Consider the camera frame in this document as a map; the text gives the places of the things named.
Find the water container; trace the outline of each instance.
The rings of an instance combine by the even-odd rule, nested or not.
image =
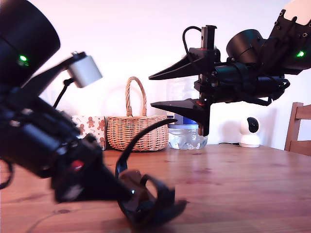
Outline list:
[[[198,76],[170,79],[167,81],[167,101],[198,99],[199,92],[194,89],[194,82]],[[200,136],[198,124],[184,116],[167,112],[168,117],[178,121],[169,124],[169,146],[174,149],[201,149],[207,144],[207,136]]]

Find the security camera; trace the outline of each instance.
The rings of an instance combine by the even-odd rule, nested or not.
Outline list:
[[[241,134],[239,145],[241,147],[256,148],[260,145],[260,138],[257,133],[260,129],[260,122],[254,117],[248,117],[241,121]]]

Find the wooden table surface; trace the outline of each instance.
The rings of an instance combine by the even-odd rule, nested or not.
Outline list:
[[[114,171],[119,151],[104,152]],[[261,146],[133,153],[138,168],[175,186],[184,213],[145,232],[311,232],[311,157]],[[17,168],[1,191],[2,233],[133,233],[115,202],[53,202],[49,179]]]

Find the gingerbread man pattern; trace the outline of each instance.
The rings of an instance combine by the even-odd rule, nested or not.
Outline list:
[[[84,129],[84,124],[81,124],[80,127],[80,134],[83,135],[83,132],[85,132],[86,130]]]
[[[100,122],[98,122],[99,126],[97,127],[97,130],[101,130],[104,131],[105,130],[105,120],[101,120]]]
[[[89,128],[94,127],[94,123],[95,123],[95,121],[94,121],[93,118],[90,116],[90,117],[88,118],[88,122],[87,122],[88,127],[89,127]]]
[[[101,137],[101,138],[99,139],[99,141],[100,141],[99,144],[101,145],[101,148],[105,148],[106,142],[105,142],[104,138]]]

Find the wicker basket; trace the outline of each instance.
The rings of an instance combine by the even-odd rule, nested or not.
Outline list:
[[[143,109],[142,116],[133,116],[130,104],[130,84],[135,80],[142,92]],[[131,77],[127,81],[126,90],[126,117],[108,117],[107,138],[114,149],[124,150],[129,142],[143,129],[148,126],[166,119],[166,116],[147,116],[146,93],[136,77]],[[164,125],[148,134],[144,135],[134,146],[133,151],[161,150],[168,144],[168,126]]]

